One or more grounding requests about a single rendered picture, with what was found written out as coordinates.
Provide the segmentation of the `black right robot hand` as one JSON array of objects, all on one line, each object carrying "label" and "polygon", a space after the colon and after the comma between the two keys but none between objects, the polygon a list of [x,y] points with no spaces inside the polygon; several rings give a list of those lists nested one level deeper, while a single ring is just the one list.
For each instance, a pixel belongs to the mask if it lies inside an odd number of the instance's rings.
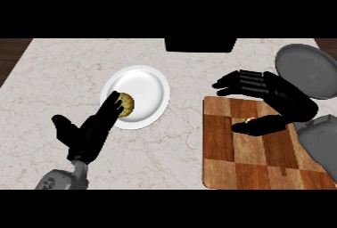
[{"label": "black right robot hand", "polygon": [[242,94],[260,98],[278,111],[248,122],[232,125],[232,131],[262,136],[282,131],[290,123],[307,122],[318,114],[319,106],[300,89],[269,71],[236,70],[211,85],[217,95]]}]

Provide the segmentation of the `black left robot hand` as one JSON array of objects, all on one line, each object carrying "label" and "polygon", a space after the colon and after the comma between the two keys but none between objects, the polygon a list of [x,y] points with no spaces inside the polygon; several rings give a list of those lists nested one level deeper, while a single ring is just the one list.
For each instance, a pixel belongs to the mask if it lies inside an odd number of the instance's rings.
[{"label": "black left robot hand", "polygon": [[62,115],[53,115],[56,139],[68,147],[66,159],[89,164],[99,156],[105,140],[124,110],[120,93],[112,91],[95,115],[89,116],[81,126]]}]

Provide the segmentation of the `grey round pan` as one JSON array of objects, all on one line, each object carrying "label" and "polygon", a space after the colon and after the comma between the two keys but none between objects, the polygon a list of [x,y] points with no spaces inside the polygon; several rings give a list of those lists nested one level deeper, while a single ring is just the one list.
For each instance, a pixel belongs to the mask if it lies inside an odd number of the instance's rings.
[{"label": "grey round pan", "polygon": [[337,97],[337,61],[316,47],[285,45],[275,56],[279,76],[315,99]]}]

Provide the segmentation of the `brown wooden cutting board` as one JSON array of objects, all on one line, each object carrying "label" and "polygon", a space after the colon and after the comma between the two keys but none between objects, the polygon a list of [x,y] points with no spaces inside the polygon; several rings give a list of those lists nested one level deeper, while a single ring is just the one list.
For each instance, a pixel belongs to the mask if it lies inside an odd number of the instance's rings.
[{"label": "brown wooden cutting board", "polygon": [[232,124],[275,112],[263,101],[207,96],[202,100],[202,183],[213,189],[334,189],[309,157],[296,128],[263,136],[232,131]]}]

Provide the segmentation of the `yellow-brown round pastry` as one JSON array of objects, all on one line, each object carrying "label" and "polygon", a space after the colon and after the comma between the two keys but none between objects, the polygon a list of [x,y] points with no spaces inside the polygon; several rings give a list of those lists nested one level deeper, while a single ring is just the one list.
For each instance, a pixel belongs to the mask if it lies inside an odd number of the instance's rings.
[{"label": "yellow-brown round pastry", "polygon": [[121,102],[120,109],[123,110],[118,114],[118,117],[124,118],[130,115],[130,113],[134,110],[134,100],[127,93],[121,93],[118,97],[118,101]]}]

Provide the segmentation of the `white round plate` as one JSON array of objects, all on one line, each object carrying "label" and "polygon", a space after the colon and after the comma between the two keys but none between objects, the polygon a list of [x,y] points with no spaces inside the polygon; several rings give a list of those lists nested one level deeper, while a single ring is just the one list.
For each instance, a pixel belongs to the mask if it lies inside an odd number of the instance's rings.
[{"label": "white round plate", "polygon": [[120,118],[114,126],[127,130],[149,126],[161,117],[170,101],[170,86],[164,74],[145,65],[126,67],[115,72],[103,85],[100,103],[112,91],[129,94],[134,100],[130,115]]}]

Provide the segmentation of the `black appliance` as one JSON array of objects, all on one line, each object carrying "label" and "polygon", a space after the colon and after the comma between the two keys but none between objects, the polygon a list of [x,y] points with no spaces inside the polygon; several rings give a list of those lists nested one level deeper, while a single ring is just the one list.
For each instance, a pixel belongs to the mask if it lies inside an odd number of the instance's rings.
[{"label": "black appliance", "polygon": [[235,38],[165,38],[167,52],[229,53],[235,47]]}]

